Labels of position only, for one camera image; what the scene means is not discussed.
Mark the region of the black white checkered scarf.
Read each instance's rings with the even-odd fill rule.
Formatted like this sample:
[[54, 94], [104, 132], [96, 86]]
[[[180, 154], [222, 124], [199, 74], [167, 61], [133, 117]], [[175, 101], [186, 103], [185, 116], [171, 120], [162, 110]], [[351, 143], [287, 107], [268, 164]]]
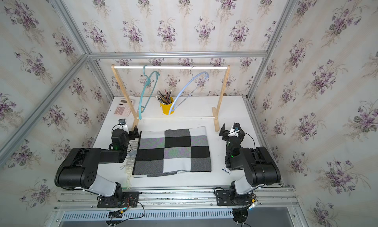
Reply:
[[132, 171], [135, 177], [211, 171], [206, 127], [140, 133]]

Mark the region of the light blue clothes hanger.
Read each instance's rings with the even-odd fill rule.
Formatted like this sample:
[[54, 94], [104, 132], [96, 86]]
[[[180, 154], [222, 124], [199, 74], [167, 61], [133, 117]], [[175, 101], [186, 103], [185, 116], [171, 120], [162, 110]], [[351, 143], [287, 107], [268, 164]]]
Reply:
[[[192, 70], [190, 69], [190, 74], [192, 76], [191, 80], [183, 87], [183, 89], [178, 93], [177, 97], [174, 99], [168, 115], [171, 115], [177, 107], [179, 107], [187, 98], [191, 97], [193, 93], [198, 89], [204, 86], [204, 84], [209, 79], [209, 73], [206, 71], [200, 72], [196, 75], [192, 74]], [[186, 96], [182, 101], [179, 101], [179, 98], [186, 93]]]

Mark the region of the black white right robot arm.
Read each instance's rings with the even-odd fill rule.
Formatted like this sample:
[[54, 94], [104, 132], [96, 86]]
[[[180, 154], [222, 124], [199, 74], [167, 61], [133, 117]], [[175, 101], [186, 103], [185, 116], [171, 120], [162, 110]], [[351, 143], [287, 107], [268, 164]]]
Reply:
[[281, 181], [280, 170], [266, 147], [242, 147], [245, 135], [238, 123], [234, 123], [230, 130], [223, 125], [219, 133], [226, 142], [225, 168], [244, 172], [244, 176], [231, 182], [230, 192], [234, 196], [247, 195], [259, 187]]

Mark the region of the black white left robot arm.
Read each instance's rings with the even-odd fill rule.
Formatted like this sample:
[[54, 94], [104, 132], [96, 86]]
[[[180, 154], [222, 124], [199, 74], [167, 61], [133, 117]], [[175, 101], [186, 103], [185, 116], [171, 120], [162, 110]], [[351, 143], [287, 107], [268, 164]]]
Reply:
[[59, 166], [55, 185], [66, 190], [82, 189], [102, 197], [120, 199], [123, 196], [122, 186], [100, 176], [99, 165], [123, 163], [128, 155], [131, 140], [139, 137], [138, 128], [128, 132], [123, 125], [112, 129], [109, 148], [73, 148]]

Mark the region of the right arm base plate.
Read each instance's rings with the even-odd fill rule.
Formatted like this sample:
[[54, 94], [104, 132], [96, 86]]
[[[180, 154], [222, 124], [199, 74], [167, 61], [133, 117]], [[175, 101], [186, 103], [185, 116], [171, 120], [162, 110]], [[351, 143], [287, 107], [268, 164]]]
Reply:
[[249, 206], [257, 202], [254, 194], [239, 195], [234, 191], [214, 189], [217, 206]]

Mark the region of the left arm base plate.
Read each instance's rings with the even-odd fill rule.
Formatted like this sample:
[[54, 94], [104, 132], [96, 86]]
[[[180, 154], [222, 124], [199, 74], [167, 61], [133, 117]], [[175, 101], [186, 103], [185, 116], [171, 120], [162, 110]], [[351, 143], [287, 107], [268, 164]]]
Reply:
[[137, 207], [140, 192], [123, 192], [121, 197], [97, 197], [97, 208]]

